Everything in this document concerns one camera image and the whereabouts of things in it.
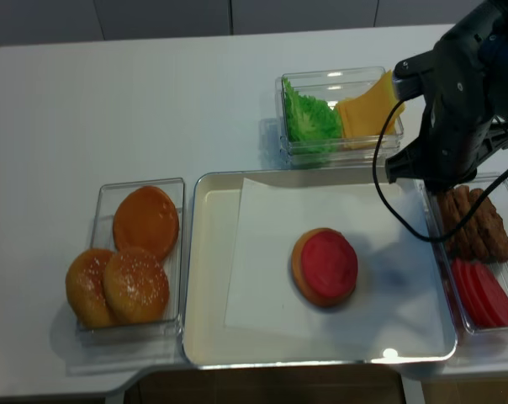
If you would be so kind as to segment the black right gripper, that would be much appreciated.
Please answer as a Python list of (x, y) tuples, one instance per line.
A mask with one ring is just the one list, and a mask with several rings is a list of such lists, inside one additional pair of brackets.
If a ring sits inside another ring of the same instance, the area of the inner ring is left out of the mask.
[(449, 189), (473, 179), (508, 149), (508, 1), (483, 1), (431, 50), (399, 62), (393, 83), (399, 100), (423, 97), (426, 107), (419, 135), (385, 161), (389, 183)]

